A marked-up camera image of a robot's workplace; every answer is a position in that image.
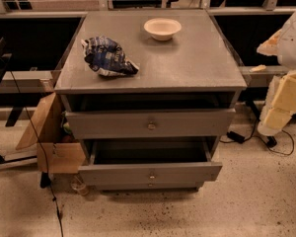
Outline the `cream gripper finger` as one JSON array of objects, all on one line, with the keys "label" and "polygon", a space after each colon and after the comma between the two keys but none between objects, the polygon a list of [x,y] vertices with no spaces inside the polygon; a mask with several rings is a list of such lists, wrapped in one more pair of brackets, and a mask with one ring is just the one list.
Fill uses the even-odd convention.
[{"label": "cream gripper finger", "polygon": [[284,76],[280,79],[272,106],[296,114],[296,78]]},{"label": "cream gripper finger", "polygon": [[291,114],[278,108],[264,108],[262,123],[272,129],[281,130],[291,120]]}]

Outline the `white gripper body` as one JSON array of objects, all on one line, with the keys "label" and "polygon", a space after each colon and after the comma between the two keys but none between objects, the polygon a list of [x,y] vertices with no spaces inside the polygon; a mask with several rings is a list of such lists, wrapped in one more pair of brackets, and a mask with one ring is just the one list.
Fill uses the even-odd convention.
[{"label": "white gripper body", "polygon": [[296,70],[285,76],[274,76],[266,94],[265,104],[259,117],[258,132],[274,136],[296,114]]}]

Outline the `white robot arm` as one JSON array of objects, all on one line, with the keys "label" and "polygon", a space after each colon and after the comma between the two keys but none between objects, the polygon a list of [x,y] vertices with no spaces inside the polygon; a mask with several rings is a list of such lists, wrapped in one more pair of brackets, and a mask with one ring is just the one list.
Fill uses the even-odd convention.
[{"label": "white robot arm", "polygon": [[259,117],[258,132],[274,136],[296,114],[296,11],[279,31],[259,45],[257,53],[275,55],[278,63],[288,69],[284,76],[272,78]]}]

